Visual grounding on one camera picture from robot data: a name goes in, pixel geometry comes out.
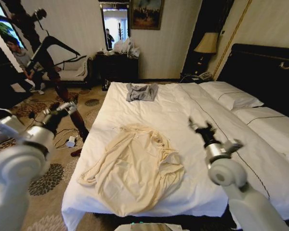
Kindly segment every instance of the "black headboard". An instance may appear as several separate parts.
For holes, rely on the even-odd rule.
[[[217,81],[289,117],[289,48],[234,44]]]

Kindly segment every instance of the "mirror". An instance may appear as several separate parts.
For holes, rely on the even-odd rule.
[[[120,39],[125,41],[130,36],[129,2],[103,2],[100,8],[105,44],[109,51]]]

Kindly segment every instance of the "person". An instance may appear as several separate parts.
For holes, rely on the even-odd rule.
[[[18,40],[15,39],[14,37],[11,37],[11,36],[7,37],[5,42],[10,48],[10,50],[12,51],[20,68],[22,68],[22,70],[24,71],[24,74],[27,77],[27,79],[32,80],[34,82],[35,87],[32,87],[30,91],[31,92],[37,91],[40,95],[43,95],[44,92],[41,89],[41,85],[42,85],[42,76],[44,73],[37,72],[39,70],[42,70],[43,67],[39,63],[36,63],[33,68],[34,70],[31,70],[31,72],[28,73],[25,68],[31,58],[30,55],[28,54],[28,51],[24,48],[21,48],[19,46]]]
[[[107,34],[107,43],[108,43],[108,48],[112,48],[112,42],[114,42],[114,38],[109,34],[109,29],[106,29],[106,34]]]

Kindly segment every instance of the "painting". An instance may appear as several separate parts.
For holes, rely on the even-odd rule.
[[[164,0],[132,0],[131,28],[159,30]]]

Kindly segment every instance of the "carpet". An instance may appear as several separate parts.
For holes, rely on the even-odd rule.
[[[101,91],[101,86],[92,90],[69,88],[70,94],[78,96],[78,110],[85,120],[86,127],[90,130],[96,116],[104,102],[106,92]],[[62,102],[54,89],[46,89],[44,95],[33,94],[28,99],[14,106],[11,111],[27,126],[34,124],[34,120],[28,118],[30,112],[37,114],[36,120],[43,119],[43,109],[52,103]],[[71,157],[70,153],[83,146],[80,137],[76,139],[76,146],[64,148],[64,143],[69,136],[77,136],[77,131],[68,130],[75,128],[71,119],[65,117],[60,123],[54,138],[57,150],[53,154],[51,166],[48,172],[37,181],[32,181],[29,187],[30,205],[23,223],[23,231],[66,231],[61,216],[61,203],[68,182],[73,174],[78,157]],[[0,144],[0,151],[15,145],[11,140]],[[229,231],[233,222],[230,213],[225,212],[223,218],[174,216],[168,218],[119,218],[115,215],[100,215],[87,213],[80,224],[78,231],[113,231],[120,224],[132,222],[165,222],[180,224],[190,231]]]

